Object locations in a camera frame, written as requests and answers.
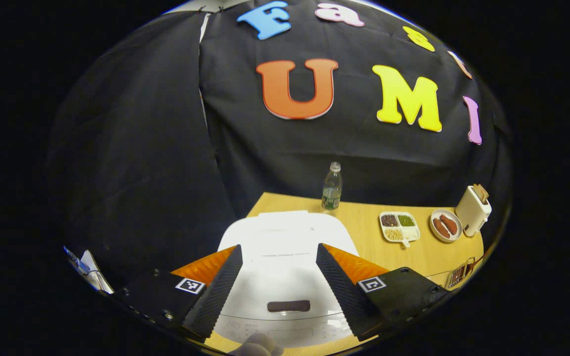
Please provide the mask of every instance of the white toaster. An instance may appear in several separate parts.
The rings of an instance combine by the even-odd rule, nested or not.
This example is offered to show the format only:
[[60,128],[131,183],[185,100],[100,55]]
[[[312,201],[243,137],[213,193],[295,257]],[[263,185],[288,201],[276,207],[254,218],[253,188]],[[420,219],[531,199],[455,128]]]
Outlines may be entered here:
[[482,228],[483,224],[487,222],[489,213],[491,213],[489,201],[486,200],[485,204],[481,203],[472,185],[468,185],[461,201],[455,208],[455,214],[461,221],[461,226],[463,226],[463,232],[466,233],[466,236],[475,235]]

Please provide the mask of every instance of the water bottle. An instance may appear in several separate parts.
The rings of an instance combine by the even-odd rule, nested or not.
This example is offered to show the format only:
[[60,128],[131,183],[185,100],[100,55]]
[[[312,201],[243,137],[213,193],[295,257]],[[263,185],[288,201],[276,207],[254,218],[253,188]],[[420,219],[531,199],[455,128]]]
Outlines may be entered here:
[[323,183],[323,208],[333,210],[340,204],[342,194],[342,176],[340,175],[340,163],[331,162],[330,171]]

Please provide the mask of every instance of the wooden table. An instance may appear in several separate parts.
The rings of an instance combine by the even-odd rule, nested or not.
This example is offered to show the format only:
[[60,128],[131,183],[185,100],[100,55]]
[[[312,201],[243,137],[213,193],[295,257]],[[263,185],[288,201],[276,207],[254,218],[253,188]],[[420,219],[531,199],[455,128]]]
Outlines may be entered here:
[[[436,209],[454,212],[453,207],[400,207],[346,201],[341,201],[339,207],[333,211],[325,211],[321,207],[320,199],[263,192],[247,216],[255,217],[260,213],[293,210],[330,214],[346,227],[351,239],[353,239],[355,248],[363,259],[387,270],[409,267],[424,276],[435,275],[431,279],[437,284],[443,284],[445,274],[442,272],[459,267],[470,257],[477,259],[481,257],[483,255],[483,243],[480,232],[472,237],[468,237],[462,232],[461,237],[453,243],[439,241],[430,230],[429,222],[430,215]],[[403,246],[402,243],[392,243],[384,239],[380,227],[380,213],[386,211],[409,212],[415,217],[421,236],[418,240],[411,241],[409,248]],[[454,288],[459,288],[464,282],[462,281]],[[358,342],[355,336],[349,336],[321,345],[285,349],[283,356],[325,356],[356,347],[369,340]],[[240,346],[239,343],[223,338],[214,332],[204,344],[225,352],[230,352]]]

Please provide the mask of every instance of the bottle cap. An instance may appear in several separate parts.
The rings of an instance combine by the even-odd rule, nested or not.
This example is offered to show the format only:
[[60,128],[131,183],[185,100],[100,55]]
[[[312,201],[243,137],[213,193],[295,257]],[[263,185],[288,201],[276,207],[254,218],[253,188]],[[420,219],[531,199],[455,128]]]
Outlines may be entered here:
[[331,172],[340,172],[340,162],[331,162]]

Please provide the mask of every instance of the white rice cooker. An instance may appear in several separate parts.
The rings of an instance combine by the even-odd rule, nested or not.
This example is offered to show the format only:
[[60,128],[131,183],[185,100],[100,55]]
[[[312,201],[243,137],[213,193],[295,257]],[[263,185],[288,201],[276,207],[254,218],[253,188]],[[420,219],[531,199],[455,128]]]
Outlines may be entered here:
[[218,250],[241,245],[243,266],[214,331],[238,343],[263,333],[283,348],[350,336],[342,309],[316,265],[319,243],[358,255],[344,225],[326,214],[266,213],[230,225]]

